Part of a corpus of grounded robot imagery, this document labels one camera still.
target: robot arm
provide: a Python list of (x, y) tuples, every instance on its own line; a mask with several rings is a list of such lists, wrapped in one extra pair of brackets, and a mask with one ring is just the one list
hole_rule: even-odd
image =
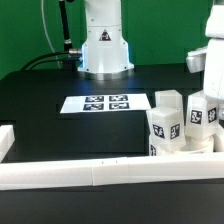
[(187, 64), (190, 72), (205, 70), (205, 98), (219, 104), (219, 118), (224, 120), (224, 0), (213, 3), (206, 26), (211, 40), (207, 48), (189, 52)]
[[(220, 7), (224, 5), (224, 0), (213, 0), (213, 6), (214, 5), (216, 7)], [(207, 28), (206, 30), (206, 36), (214, 37), (215, 29), (217, 29), (217, 27), (214, 23), (209, 25), (209, 29)], [(188, 57), (186, 59), (186, 62), (187, 62), (188, 69), (191, 73), (205, 70), (206, 54), (207, 54), (207, 46), (203, 48), (198, 48), (195, 51), (188, 52)]]

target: green wall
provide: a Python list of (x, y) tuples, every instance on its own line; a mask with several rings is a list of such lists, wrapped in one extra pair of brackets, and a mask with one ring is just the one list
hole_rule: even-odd
[[(136, 65), (181, 63), (186, 52), (203, 47), (212, 0), (122, 0), (123, 36)], [(0, 3), (0, 79), (29, 60), (50, 53), (41, 18), (41, 0)], [(74, 47), (85, 41), (83, 0), (67, 3)], [(45, 0), (50, 38), (63, 50), (58, 0)], [(55, 64), (45, 65), (56, 68)]]

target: white cube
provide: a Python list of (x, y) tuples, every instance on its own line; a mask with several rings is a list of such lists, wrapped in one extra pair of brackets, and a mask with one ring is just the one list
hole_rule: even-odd
[(156, 107), (146, 113), (155, 145), (168, 152), (179, 150), (186, 145), (180, 109)]
[(204, 92), (200, 91), (188, 97), (185, 134), (205, 139), (215, 134), (219, 124), (218, 104), (208, 102)]

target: black tabletop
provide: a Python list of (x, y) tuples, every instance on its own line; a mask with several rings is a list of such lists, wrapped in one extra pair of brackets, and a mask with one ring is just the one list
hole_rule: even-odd
[[(202, 89), (203, 74), (184, 64), (137, 66), (128, 78), (94, 81), (76, 72), (17, 71), (0, 81), (0, 124), (16, 141), (3, 163), (146, 156), (144, 111), (60, 114), (67, 96)], [(0, 192), (1, 223), (222, 223), (223, 180)]]

